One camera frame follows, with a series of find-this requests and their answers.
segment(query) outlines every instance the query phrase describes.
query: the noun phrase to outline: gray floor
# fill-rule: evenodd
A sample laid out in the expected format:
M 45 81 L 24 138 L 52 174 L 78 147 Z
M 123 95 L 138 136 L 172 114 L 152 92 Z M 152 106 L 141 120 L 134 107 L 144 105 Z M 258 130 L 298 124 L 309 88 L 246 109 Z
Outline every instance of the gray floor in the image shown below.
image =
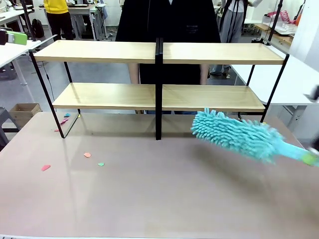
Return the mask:
M 242 42 L 251 42 L 253 36 L 243 36 Z M 35 73 L 35 69 L 30 62 L 28 56 L 21 56 L 18 59 L 22 69 L 27 86 L 21 86 L 19 79 L 7 80 L 0 77 L 0 106 L 5 107 L 8 111 L 17 103 L 40 103 L 43 111 L 50 111 L 49 104 L 44 95 L 43 89 Z M 56 98 L 68 85 L 68 78 L 63 63 L 44 62 L 44 67 L 49 75 L 52 84 L 53 95 L 50 89 L 49 81 L 46 78 L 42 62 L 40 71 L 46 82 L 47 89 L 51 95 L 51 99 Z M 96 82 L 96 83 L 130 83 L 129 72 L 126 64 L 101 64 L 101 63 L 68 63 L 71 76 L 74 82 Z M 211 77 L 208 80 L 210 85 L 234 85 L 236 75 L 232 72 L 231 79 L 225 77 Z M 76 110 L 58 110 L 64 112 L 72 112 Z M 98 113 L 129 113 L 134 111 L 118 111 L 118 110 L 83 110 L 83 112 Z

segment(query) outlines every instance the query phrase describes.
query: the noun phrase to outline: black backpack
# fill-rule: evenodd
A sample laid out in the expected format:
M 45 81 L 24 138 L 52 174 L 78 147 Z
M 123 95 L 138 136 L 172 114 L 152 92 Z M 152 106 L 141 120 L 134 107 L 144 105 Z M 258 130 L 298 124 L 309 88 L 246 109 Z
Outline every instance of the black backpack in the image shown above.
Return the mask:
M 44 37 L 43 26 L 40 20 L 38 19 L 32 20 L 32 30 L 36 38 Z

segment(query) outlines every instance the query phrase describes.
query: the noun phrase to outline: black shirt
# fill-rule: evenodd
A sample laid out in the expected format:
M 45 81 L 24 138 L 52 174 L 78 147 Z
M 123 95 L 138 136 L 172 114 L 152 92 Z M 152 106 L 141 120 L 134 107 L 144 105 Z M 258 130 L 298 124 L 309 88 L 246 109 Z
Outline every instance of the black shirt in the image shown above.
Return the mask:
M 220 42 L 214 6 L 211 0 L 126 0 L 116 41 Z M 142 84 L 155 84 L 160 75 L 163 84 L 199 85 L 200 66 L 187 64 L 140 64 Z

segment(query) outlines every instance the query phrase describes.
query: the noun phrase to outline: wooden shelf board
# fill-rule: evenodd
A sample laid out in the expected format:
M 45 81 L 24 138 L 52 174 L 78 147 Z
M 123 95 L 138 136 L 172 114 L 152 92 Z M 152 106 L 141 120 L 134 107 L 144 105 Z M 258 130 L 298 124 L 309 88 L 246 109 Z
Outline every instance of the wooden shelf board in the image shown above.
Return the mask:
M 163 110 L 262 112 L 246 86 L 163 85 Z M 54 101 L 60 109 L 155 110 L 155 85 L 71 83 Z
M 263 112 L 265 107 L 247 86 L 163 85 L 163 110 Z
M 164 43 L 164 64 L 282 65 L 283 58 L 258 43 Z
M 155 43 L 58 40 L 34 54 L 37 61 L 155 63 Z
M 70 83 L 53 106 L 58 109 L 155 110 L 155 85 Z

